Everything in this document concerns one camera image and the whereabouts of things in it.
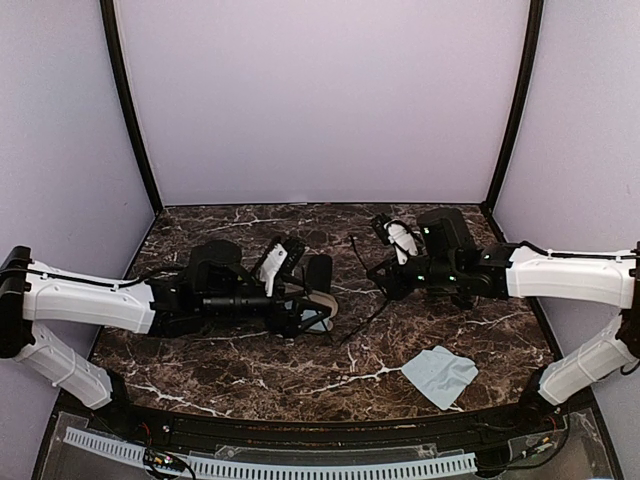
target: robotic arm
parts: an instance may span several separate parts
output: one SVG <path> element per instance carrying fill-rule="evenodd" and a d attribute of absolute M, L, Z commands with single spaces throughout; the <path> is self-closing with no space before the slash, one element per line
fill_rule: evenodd
<path fill-rule="evenodd" d="M 65 272 L 32 261 L 27 247 L 15 247 L 0 267 L 0 358 L 30 366 L 95 410 L 126 398 L 122 378 L 78 356 L 38 320 L 160 337 L 251 317 L 262 318 L 268 330 L 285 337 L 328 331 L 338 308 L 328 294 L 331 259 L 312 257 L 310 267 L 316 267 L 308 277 L 318 288 L 312 290 L 292 275 L 305 250 L 300 240 L 276 237 L 249 272 L 241 265 L 240 247 L 214 240 L 195 247 L 184 268 L 126 281 Z M 156 278 L 167 271 L 176 274 Z M 296 285 L 301 289 L 292 290 Z"/>
<path fill-rule="evenodd" d="M 553 252 L 529 242 L 477 248 L 459 210 L 439 208 L 417 219 L 421 238 L 378 215 L 372 226 L 396 256 L 367 271 L 387 298 L 416 288 L 471 308 L 472 296 L 558 297 L 619 307 L 620 315 L 565 358 L 535 372 L 520 401 L 522 420 L 538 423 L 571 395 L 640 359 L 640 243 L 610 253 Z M 420 246 L 426 255 L 417 253 Z"/>

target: brown marble surface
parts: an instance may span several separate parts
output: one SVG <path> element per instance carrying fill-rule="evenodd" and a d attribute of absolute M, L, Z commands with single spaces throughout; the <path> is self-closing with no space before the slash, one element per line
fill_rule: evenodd
<path fill-rule="evenodd" d="M 343 346 L 341 339 L 374 312 L 382 295 L 364 276 L 349 243 L 358 239 L 365 262 L 393 253 L 369 227 L 379 212 L 415 225 L 435 205 L 259 205 L 174 207 L 149 234 L 134 274 L 186 264 L 191 247 L 214 238 L 238 243 L 253 265 L 276 234 L 307 242 L 309 254 L 334 260 L 332 293 L 340 304 L 333 333 L 285 340 L 260 322 L 215 328 L 206 335 L 156 339 L 106 328 L 93 361 L 126 379 L 139 405 L 231 418 L 285 421 L 385 420 L 441 412 L 399 371 L 421 350 L 442 345 L 473 359 L 479 374 L 453 410 L 513 403 L 533 370 L 552 361 L 527 304 L 479 299 L 461 311 L 448 299 L 415 292 L 392 303 Z M 461 207 L 479 245 L 495 238 L 475 206 Z"/>

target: cloth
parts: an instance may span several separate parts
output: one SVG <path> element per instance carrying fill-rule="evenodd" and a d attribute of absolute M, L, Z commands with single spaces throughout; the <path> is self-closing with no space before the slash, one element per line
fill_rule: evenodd
<path fill-rule="evenodd" d="M 475 365 L 473 360 L 437 346 L 420 352 L 401 371 L 440 410 L 447 410 L 478 375 Z"/>

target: black marble tabletop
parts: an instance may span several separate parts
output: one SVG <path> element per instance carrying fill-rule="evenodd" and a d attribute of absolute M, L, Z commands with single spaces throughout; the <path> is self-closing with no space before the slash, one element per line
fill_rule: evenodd
<path fill-rule="evenodd" d="M 429 402 L 400 368 L 423 349 L 442 345 L 476 362 L 478 376 L 449 411 L 517 401 L 532 371 L 552 361 L 537 320 L 521 300 L 478 299 L 462 311 L 446 298 L 417 291 L 391 305 L 362 333 L 347 332 L 379 308 L 382 295 L 351 249 L 358 241 L 373 265 L 392 254 L 369 226 L 386 212 L 409 225 L 437 205 L 314 204 L 172 207 L 147 237 L 133 274 L 186 264 L 192 247 L 225 238 L 243 249 L 250 267 L 270 239 L 302 238 L 308 254 L 333 257 L 332 294 L 340 305 L 333 343 L 325 335 L 283 339 L 262 324 L 216 327 L 176 339 L 105 328 L 93 361 L 120 372 L 136 404 L 253 420 L 343 421 L 412 418 L 446 413 Z M 460 207 L 478 245 L 495 242 L 476 206 Z"/>

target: light blue cloth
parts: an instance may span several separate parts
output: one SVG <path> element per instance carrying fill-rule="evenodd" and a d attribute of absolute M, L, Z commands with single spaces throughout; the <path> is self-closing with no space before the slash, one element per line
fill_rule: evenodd
<path fill-rule="evenodd" d="M 475 365 L 473 360 L 437 346 L 409 360 L 402 373 L 440 410 L 447 410 L 478 375 Z"/>

